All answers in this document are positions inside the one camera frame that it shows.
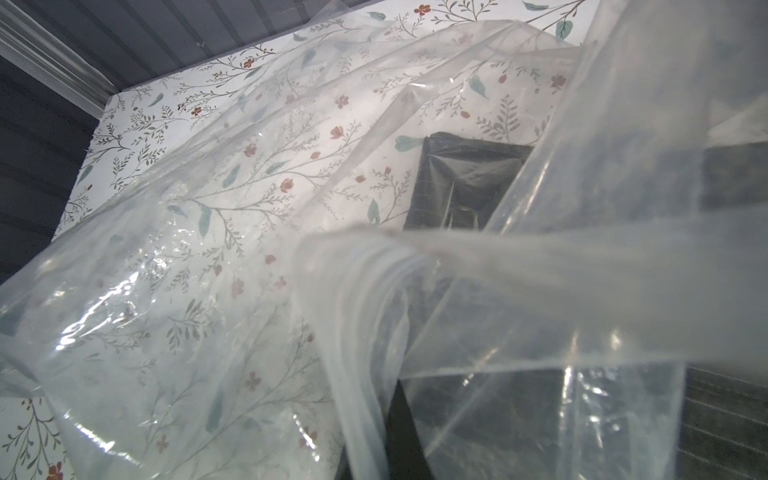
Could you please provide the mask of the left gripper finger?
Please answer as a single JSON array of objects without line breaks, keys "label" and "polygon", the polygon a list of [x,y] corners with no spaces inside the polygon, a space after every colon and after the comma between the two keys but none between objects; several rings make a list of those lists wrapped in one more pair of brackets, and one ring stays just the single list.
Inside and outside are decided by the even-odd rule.
[{"label": "left gripper finger", "polygon": [[385,431],[388,479],[433,480],[400,380],[389,405]]}]

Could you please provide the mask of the clear plastic vacuum bag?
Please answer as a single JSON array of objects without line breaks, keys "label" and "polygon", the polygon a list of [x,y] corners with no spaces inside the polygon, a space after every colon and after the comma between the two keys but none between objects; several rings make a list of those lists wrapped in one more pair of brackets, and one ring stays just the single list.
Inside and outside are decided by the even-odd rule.
[{"label": "clear plastic vacuum bag", "polygon": [[[602,1],[407,35],[330,7],[214,121],[1,287],[5,479],[520,479],[481,382],[573,369],[548,479],[677,479],[685,369],[767,365],[763,1]],[[479,230],[407,229],[427,137],[530,148]]]}]

